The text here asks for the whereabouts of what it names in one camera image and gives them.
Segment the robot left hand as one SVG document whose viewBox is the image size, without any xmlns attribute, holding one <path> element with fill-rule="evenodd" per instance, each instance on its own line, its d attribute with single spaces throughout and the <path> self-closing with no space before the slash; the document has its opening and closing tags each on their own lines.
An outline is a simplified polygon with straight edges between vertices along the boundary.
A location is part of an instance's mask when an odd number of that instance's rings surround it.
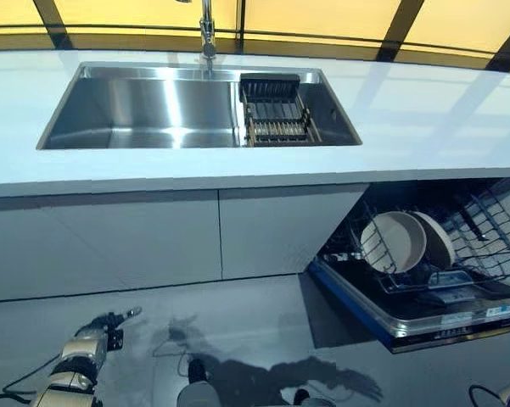
<svg viewBox="0 0 510 407">
<path fill-rule="evenodd" d="M 81 334 L 89 334 L 90 332 L 100 330 L 107 335 L 107 350 L 120 350 L 124 343 L 124 332 L 120 329 L 120 326 L 125 321 L 140 315 L 142 312 L 143 308 L 141 306 L 136 306 L 119 314 L 109 312 L 99 315 L 85 326 L 80 327 L 75 336 L 79 337 Z"/>
</svg>

